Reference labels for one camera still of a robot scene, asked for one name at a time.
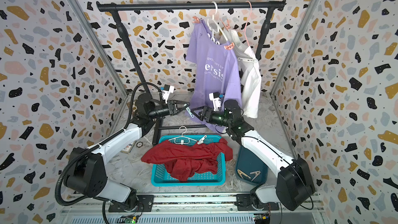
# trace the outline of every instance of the shirt sleeve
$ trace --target shirt sleeve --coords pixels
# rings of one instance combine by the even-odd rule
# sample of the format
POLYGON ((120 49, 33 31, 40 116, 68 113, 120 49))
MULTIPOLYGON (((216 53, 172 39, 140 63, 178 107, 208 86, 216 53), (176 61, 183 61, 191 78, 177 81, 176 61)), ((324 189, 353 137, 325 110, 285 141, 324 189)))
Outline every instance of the shirt sleeve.
POLYGON ((191 40, 189 41, 188 51, 186 60, 196 63, 196 50, 197 50, 197 30, 196 26, 193 28, 193 32, 191 33, 191 40))

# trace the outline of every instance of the gray marble surface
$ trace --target gray marble surface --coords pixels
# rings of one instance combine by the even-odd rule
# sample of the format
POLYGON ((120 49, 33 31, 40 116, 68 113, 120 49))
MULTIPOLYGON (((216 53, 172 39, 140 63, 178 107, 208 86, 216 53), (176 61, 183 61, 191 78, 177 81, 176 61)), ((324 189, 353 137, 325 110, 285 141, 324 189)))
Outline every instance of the gray marble surface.
MULTIPOLYGON (((172 94, 169 99, 177 99, 181 101, 189 101, 192 94, 172 94)), ((128 108, 125 107, 121 114, 120 121, 117 124, 116 130, 122 128, 128 116, 128 108)), ((291 155, 289 143, 283 133, 283 127, 280 124, 276 110, 272 104, 271 97, 264 94, 260 97, 258 118, 248 118, 245 120, 252 125, 257 132, 261 134, 267 141, 279 148, 286 154, 291 155)), ((163 121, 163 125, 184 125, 195 124, 189 117, 183 113, 176 116, 167 116, 163 121)), ((225 136, 228 145, 232 148, 234 158, 226 162, 226 182, 221 186, 182 186, 182 187, 155 187, 151 183, 152 164, 141 162, 141 157, 152 147, 152 130, 137 142, 143 142, 142 147, 136 147, 129 154, 117 154, 107 165, 106 171, 109 178, 125 184, 129 187, 137 189, 138 192, 155 193, 155 192, 248 192, 254 186, 242 182, 237 179, 235 175, 235 163, 239 152, 239 144, 228 136, 225 136)), ((163 135, 181 134, 179 130, 163 130, 163 135)), ((200 134, 214 134, 207 128, 188 129, 187 133, 193 135, 200 134)), ((276 177, 269 172, 267 185, 275 185, 276 177)))

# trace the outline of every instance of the plastic laundry basket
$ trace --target plastic laundry basket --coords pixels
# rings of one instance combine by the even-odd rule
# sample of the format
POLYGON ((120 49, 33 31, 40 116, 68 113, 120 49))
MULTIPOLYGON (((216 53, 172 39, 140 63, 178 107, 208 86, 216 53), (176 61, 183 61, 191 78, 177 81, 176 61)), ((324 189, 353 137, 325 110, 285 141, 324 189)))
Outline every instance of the plastic laundry basket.
MULTIPOLYGON (((179 135, 169 135, 163 136, 160 138, 159 143, 178 137, 179 135)), ((184 137, 192 138, 195 140, 199 140, 203 137, 203 135, 186 135, 184 137)), ((187 141, 185 138, 176 138, 176 142, 180 142, 181 139, 187 141)), ((204 140, 205 144, 217 143, 221 139, 218 135, 207 135, 204 140)), ((193 146, 195 142, 190 141, 189 144, 185 144, 188 146, 193 146)), ((193 177, 189 177, 187 182, 181 183, 174 177, 171 177, 170 174, 166 171, 164 164, 154 164, 152 167, 152 178, 151 182, 154 186, 157 187, 165 187, 165 186, 205 186, 205 185, 223 185, 225 183, 225 156, 223 153, 220 153, 217 157, 218 169, 217 174, 213 175, 211 172, 205 173, 195 173, 193 177)))

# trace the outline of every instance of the hanger hook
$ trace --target hanger hook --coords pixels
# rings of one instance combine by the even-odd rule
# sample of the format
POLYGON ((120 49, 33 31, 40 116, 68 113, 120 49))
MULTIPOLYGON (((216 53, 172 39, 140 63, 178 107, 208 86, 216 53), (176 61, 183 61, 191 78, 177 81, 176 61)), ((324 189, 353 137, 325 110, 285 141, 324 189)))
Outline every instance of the hanger hook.
POLYGON ((178 129, 180 130, 181 127, 184 127, 184 128, 185 128, 185 132, 181 133, 181 136, 183 136, 183 134, 187 132, 187 128, 186 128, 185 126, 180 126, 178 129))
POLYGON ((215 1, 212 1, 212 3, 216 7, 216 13, 214 13, 213 16, 211 16, 211 18, 214 19, 214 15, 217 14, 217 12, 218 12, 218 6, 217 6, 217 3, 215 1))
POLYGON ((246 37, 246 27, 248 26, 248 22, 249 22, 249 19, 250 19, 250 16, 251 16, 251 2, 248 1, 248 0, 247 0, 246 2, 249 3, 249 5, 250 5, 250 13, 249 13, 249 16, 248 16, 247 19, 246 19, 244 34, 245 34, 245 38, 246 38, 247 45, 250 47, 249 40, 248 40, 248 38, 246 37))

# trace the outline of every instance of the horizontal rail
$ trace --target horizontal rail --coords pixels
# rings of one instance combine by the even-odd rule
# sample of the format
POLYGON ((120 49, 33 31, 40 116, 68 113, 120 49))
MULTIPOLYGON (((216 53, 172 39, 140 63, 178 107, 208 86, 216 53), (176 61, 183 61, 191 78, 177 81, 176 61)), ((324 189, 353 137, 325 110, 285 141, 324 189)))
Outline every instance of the horizontal rail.
MULTIPOLYGON (((252 8, 283 8, 284 1, 252 2, 252 8)), ((194 10, 194 9, 215 9, 213 3, 178 3, 178 4, 136 4, 117 5, 97 3, 99 11, 153 11, 153 10, 194 10)), ((218 9, 229 8, 250 8, 247 2, 221 2, 217 3, 218 9)))

